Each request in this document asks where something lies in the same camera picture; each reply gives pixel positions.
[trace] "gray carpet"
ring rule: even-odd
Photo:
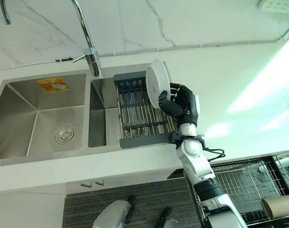
[[[186,228],[197,228],[197,217],[184,179],[138,184],[67,195],[63,227],[92,228],[99,213],[115,200],[137,197],[132,221],[127,228],[153,228],[165,207],[173,209],[172,217]]]

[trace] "dish drying rack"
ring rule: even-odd
[[[167,143],[176,121],[151,105],[145,71],[114,76],[122,148]]]

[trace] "sticker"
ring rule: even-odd
[[[69,90],[67,84],[61,77],[40,79],[37,80],[37,82],[47,93]]]

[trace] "dish rack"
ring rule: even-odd
[[[175,120],[151,105],[145,71],[114,76],[121,128],[120,146],[129,148],[167,143]]]
[[[289,223],[289,217],[282,220],[269,219],[261,202],[262,198],[289,195],[288,175],[283,167],[276,165],[275,161],[278,161],[277,156],[212,165],[224,192],[231,197],[248,227],[289,227],[282,223],[284,220]],[[259,171],[260,166],[264,167],[264,172]],[[194,191],[191,192],[198,219],[203,221],[205,214],[199,206],[200,201]],[[268,222],[273,222],[273,225],[264,226]]]

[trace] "faucet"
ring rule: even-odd
[[[73,5],[75,7],[75,10],[77,12],[77,15],[78,15],[78,18],[79,18],[79,21],[80,21],[81,27],[83,29],[84,36],[87,40],[87,45],[88,45],[88,48],[83,50],[83,55],[74,59],[73,62],[77,62],[78,60],[85,57],[87,60],[89,69],[91,70],[92,75],[99,76],[101,70],[99,67],[100,62],[99,62],[99,58],[98,58],[98,53],[96,52],[96,49],[93,45],[91,36],[88,32],[86,20],[83,16],[83,12],[82,12],[79,0],[72,0],[72,2],[73,2]],[[3,20],[4,24],[6,24],[6,25],[11,24],[11,20],[8,16],[8,13],[6,10],[5,0],[0,0],[0,15],[1,15],[1,19]]]

